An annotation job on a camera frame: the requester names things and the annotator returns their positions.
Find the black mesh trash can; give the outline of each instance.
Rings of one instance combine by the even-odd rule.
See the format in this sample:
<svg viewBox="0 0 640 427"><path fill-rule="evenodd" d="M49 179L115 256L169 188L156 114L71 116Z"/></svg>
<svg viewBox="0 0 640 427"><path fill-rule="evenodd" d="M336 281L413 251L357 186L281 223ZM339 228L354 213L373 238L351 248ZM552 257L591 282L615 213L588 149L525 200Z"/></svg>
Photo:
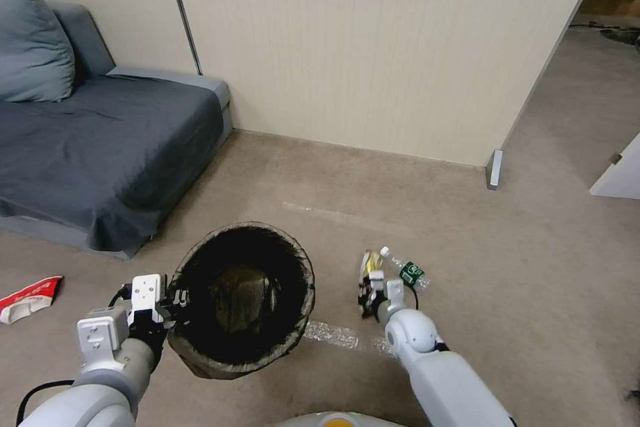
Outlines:
<svg viewBox="0 0 640 427"><path fill-rule="evenodd" d="M169 345L202 378L240 377L291 351L315 302L304 249L260 222L231 224L205 236L168 290L171 296L187 291Z"/></svg>

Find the gray sofa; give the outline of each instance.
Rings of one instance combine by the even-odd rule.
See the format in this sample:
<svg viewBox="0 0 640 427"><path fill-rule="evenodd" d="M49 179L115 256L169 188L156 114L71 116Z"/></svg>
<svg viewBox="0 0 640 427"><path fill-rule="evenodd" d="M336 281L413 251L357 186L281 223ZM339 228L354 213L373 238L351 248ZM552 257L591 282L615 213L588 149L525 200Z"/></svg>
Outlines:
<svg viewBox="0 0 640 427"><path fill-rule="evenodd" d="M84 7L49 5L75 86L60 102L0 101L0 228L130 258L231 133L229 89L116 65Z"/></svg>

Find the water bottle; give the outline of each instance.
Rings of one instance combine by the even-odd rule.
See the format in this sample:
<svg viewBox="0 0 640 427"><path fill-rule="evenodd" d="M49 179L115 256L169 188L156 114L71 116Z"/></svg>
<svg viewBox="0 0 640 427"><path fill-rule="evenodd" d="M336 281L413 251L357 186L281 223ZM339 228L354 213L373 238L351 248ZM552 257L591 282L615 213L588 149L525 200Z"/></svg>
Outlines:
<svg viewBox="0 0 640 427"><path fill-rule="evenodd" d="M380 249L380 255L395 267L398 276L410 286L424 290L431 283L431 281L425 277L425 272L420 270L413 262L406 262L399 256L393 254L391 250L389 250L389 247L382 247Z"/></svg>

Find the white door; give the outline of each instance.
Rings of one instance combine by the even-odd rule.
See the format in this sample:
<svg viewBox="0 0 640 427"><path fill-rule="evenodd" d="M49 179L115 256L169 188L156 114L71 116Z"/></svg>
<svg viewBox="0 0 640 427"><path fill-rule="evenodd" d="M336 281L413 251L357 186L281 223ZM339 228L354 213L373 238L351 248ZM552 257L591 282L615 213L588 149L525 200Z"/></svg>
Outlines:
<svg viewBox="0 0 640 427"><path fill-rule="evenodd" d="M593 184L592 195L640 199L640 133L620 155Z"/></svg>

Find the gray cushion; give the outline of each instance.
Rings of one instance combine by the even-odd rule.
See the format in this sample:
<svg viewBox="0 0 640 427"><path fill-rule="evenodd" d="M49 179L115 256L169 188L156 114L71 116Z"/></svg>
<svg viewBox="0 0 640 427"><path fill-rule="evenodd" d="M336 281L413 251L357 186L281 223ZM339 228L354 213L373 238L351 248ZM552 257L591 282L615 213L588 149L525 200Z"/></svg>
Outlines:
<svg viewBox="0 0 640 427"><path fill-rule="evenodd" d="M73 48L44 0L0 0L0 100L71 95Z"/></svg>

